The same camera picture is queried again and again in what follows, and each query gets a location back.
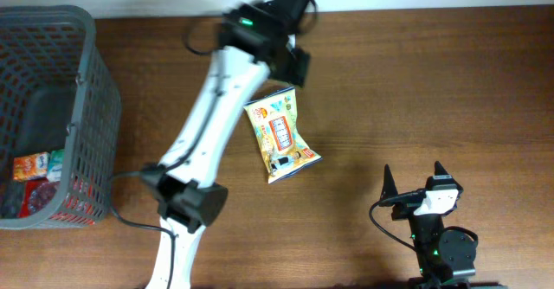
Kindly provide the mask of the yellow wet wipes pack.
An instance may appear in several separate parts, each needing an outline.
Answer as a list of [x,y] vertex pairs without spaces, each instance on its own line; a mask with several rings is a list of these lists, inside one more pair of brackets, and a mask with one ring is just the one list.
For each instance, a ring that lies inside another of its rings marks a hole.
[[294,87],[281,89],[244,106],[268,173],[268,182],[290,177],[322,157],[300,136]]

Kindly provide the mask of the teal tissue pack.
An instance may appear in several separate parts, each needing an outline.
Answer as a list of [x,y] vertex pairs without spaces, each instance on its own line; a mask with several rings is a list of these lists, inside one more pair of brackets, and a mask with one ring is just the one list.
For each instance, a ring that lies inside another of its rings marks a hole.
[[49,154],[47,179],[53,182],[61,180],[62,166],[64,160],[64,150],[52,151]]

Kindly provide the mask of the orange tissue pack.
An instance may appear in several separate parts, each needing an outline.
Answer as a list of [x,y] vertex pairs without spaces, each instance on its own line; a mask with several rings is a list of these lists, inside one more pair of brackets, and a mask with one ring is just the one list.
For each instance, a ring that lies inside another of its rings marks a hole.
[[47,152],[16,157],[13,161],[13,179],[15,181],[28,181],[43,178],[48,173]]

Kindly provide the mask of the red snack bag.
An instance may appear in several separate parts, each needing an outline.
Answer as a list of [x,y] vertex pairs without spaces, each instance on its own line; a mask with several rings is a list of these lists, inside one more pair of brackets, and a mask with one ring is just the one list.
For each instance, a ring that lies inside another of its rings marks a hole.
[[[60,182],[50,182],[46,178],[27,181],[23,195],[22,207],[17,213],[18,218],[25,218],[43,210],[55,197]],[[92,207],[81,201],[78,197],[67,193],[61,206],[66,211],[56,211],[48,219],[57,222],[76,222],[78,224],[91,225],[94,220],[86,219],[81,215],[70,214],[68,211],[81,211],[85,209],[86,214],[91,214]]]

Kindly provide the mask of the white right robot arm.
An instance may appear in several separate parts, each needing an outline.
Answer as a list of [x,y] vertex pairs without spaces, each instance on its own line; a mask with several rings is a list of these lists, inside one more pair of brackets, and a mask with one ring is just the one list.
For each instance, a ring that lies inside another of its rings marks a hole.
[[434,163],[425,186],[400,194],[389,166],[384,167],[378,207],[391,207],[391,219],[409,222],[409,248],[416,254],[421,276],[409,280],[411,288],[468,288],[475,275],[478,235],[468,229],[446,227],[443,218],[457,208],[463,187]]

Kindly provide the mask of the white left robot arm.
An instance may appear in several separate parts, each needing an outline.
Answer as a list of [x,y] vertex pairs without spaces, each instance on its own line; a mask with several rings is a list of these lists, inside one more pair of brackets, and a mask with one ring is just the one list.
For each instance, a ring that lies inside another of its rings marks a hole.
[[223,151],[243,106],[266,80],[305,83],[310,55],[294,44],[315,0],[244,3],[223,14],[209,72],[182,131],[141,180],[158,201],[161,239],[150,288],[188,288],[204,230],[228,190],[216,183]]

